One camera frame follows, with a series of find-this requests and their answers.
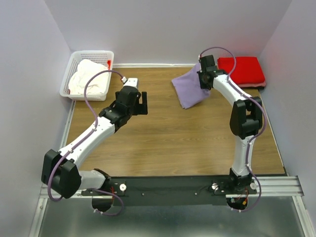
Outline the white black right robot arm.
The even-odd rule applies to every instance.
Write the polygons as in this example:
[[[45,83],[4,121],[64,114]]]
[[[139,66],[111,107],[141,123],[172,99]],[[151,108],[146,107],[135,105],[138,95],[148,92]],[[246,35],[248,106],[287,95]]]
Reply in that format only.
[[[263,125],[262,101],[244,92],[224,70],[217,69],[212,55],[200,56],[198,61],[200,87],[217,90],[232,106],[230,130],[236,139],[234,162],[229,175],[215,182],[215,190],[237,194],[252,183],[253,145]]]

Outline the purple t shirt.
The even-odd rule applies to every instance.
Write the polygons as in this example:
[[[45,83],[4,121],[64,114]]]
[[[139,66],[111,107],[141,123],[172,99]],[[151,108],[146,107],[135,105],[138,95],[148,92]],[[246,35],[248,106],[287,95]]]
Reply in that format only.
[[[193,107],[207,99],[211,94],[210,90],[201,89],[198,77],[199,70],[200,63],[197,63],[184,75],[171,80],[183,109]]]

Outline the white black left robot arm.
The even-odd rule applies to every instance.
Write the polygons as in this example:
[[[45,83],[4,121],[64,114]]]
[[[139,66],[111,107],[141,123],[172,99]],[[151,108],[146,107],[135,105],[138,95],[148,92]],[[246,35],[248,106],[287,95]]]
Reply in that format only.
[[[116,92],[115,101],[104,108],[76,140],[59,151],[49,150],[44,155],[41,181],[48,186],[48,192],[55,191],[63,198],[70,198],[84,189],[93,189],[99,195],[106,194],[110,187],[108,174],[98,169],[80,171],[79,168],[94,149],[126,125],[132,116],[147,113],[145,91],[124,86]]]

